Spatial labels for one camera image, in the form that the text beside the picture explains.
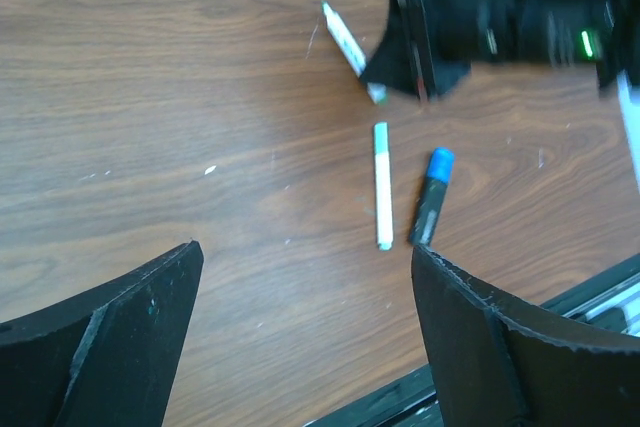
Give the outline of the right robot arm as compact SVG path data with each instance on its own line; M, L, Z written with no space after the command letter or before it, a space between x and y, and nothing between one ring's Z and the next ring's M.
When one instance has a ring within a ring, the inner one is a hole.
M601 91L637 93L639 0L389 0L361 80L432 100L475 63L592 64Z

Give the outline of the light green pen cap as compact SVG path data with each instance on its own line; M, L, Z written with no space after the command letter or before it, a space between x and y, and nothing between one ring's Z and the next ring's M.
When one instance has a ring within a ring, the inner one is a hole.
M374 155L389 153L389 130L387 122L378 122L373 127Z

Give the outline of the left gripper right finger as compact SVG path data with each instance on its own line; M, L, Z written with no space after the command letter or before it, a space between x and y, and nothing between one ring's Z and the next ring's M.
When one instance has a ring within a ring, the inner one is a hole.
M411 275L445 425L638 425L638 338L533 305L427 248Z

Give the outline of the white pen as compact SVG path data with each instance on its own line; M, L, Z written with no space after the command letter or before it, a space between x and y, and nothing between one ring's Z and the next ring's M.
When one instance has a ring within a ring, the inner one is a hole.
M329 5L321 3L327 30L358 79L361 78L367 65L364 51L356 41L342 17ZM386 87L381 84L365 83L367 93L374 104L382 104L387 99Z
M374 172L376 195L376 236L381 251L389 251L394 241L391 169L388 145L374 139Z

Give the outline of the black marker pen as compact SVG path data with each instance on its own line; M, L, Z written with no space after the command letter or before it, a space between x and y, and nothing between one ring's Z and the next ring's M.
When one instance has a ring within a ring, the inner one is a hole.
M434 178L426 178L416 206L414 223L409 234L413 246L430 246L444 203L447 184Z

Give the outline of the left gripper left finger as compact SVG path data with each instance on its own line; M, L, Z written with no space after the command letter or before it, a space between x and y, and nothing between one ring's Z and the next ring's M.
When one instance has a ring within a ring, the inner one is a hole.
M203 263L184 243L2 323L2 425L162 425Z

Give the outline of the blue marker cap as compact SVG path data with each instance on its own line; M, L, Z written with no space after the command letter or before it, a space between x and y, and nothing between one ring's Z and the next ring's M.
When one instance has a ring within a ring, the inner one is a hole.
M426 177L448 185L453 172L455 154L444 147L437 147L430 158Z

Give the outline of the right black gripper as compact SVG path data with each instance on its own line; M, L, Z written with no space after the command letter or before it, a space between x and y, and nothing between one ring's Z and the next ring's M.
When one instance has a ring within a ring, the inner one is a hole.
M407 96L446 96L473 62L523 58L521 0L389 0L389 25L360 75Z

